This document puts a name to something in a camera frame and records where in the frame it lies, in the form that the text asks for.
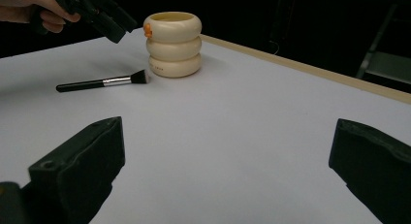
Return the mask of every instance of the wooden trim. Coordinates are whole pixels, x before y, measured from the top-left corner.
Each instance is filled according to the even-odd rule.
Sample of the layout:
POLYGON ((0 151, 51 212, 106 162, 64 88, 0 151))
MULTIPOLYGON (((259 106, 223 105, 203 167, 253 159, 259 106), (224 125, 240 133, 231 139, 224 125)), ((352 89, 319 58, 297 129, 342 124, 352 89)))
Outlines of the wooden trim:
POLYGON ((397 101, 400 101, 406 104, 411 104, 411 94, 403 92, 403 91, 395 90, 395 89, 385 87, 379 84, 375 84, 372 82, 344 76, 344 75, 341 75, 335 72, 331 72, 331 71, 327 71, 324 69, 320 69, 318 67, 310 66, 310 65, 298 62, 298 61, 276 56, 276 55, 273 55, 267 52, 263 52, 263 51, 256 50, 253 48, 244 47, 244 46, 230 43, 227 41, 223 41, 217 38, 209 37, 204 34, 201 34, 201 38, 205 42, 215 44, 220 47, 229 48, 229 49, 239 51, 239 52, 251 55, 251 56, 255 56, 257 58, 260 58, 260 59, 263 59, 263 60, 266 60, 266 61, 269 61, 275 64, 279 64, 279 65, 286 66, 286 67, 289 67, 295 70, 299 70, 307 74, 311 74, 311 75, 321 77, 327 80, 333 80, 333 81, 336 81, 336 82, 339 82, 345 85, 356 87, 360 90, 365 90, 365 91, 368 91, 368 92, 371 92, 377 95, 381 95, 381 96, 384 96, 390 99, 394 99, 394 100, 397 100, 397 101))

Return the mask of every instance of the tabletop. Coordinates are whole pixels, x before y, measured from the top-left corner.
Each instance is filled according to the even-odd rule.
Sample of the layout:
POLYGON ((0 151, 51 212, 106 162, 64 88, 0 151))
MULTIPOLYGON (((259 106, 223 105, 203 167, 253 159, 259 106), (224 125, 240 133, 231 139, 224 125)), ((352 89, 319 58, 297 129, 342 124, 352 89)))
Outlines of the tabletop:
POLYGON ((328 165, 335 125, 410 144, 410 96, 203 39, 180 79, 149 71, 141 29, 0 59, 0 181, 28 183, 38 159, 121 116, 126 164, 91 223, 379 223, 328 165), (148 84, 55 90, 142 69, 148 84))

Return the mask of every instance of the black bristles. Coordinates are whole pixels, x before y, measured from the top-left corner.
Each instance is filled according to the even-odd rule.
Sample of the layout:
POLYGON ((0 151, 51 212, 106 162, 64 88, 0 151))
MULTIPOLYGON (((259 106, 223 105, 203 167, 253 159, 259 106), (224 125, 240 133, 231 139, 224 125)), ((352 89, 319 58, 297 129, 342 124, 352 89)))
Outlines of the black bristles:
POLYGON ((136 72, 135 74, 131 75, 130 78, 131 78, 131 83, 148 83, 149 82, 149 76, 145 70, 136 72))

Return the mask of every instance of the cup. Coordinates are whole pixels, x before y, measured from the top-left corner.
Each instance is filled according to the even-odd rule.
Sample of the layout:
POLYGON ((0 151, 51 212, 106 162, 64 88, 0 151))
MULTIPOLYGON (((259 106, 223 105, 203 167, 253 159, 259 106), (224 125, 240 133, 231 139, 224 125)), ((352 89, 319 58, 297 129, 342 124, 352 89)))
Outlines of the cup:
POLYGON ((190 13, 164 12, 148 16, 143 24, 152 72, 167 78, 194 74, 201 68, 202 23, 190 13))

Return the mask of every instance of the brush ferrule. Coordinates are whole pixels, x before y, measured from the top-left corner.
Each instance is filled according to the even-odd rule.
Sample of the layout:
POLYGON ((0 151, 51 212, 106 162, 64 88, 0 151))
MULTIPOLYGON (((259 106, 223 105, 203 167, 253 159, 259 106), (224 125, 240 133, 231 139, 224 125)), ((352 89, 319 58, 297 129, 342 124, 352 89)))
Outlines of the brush ferrule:
POLYGON ((121 85, 131 83, 130 77, 117 77, 103 80, 104 86, 121 85))

